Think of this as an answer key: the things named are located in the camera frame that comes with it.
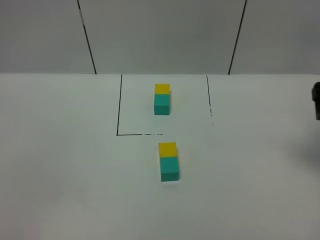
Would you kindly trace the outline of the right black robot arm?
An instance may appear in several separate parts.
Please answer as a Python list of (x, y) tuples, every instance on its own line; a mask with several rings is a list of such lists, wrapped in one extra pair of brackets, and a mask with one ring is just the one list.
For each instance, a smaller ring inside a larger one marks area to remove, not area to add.
[(311, 91), (312, 101), (315, 104), (316, 112), (320, 111), (320, 82), (316, 82)]

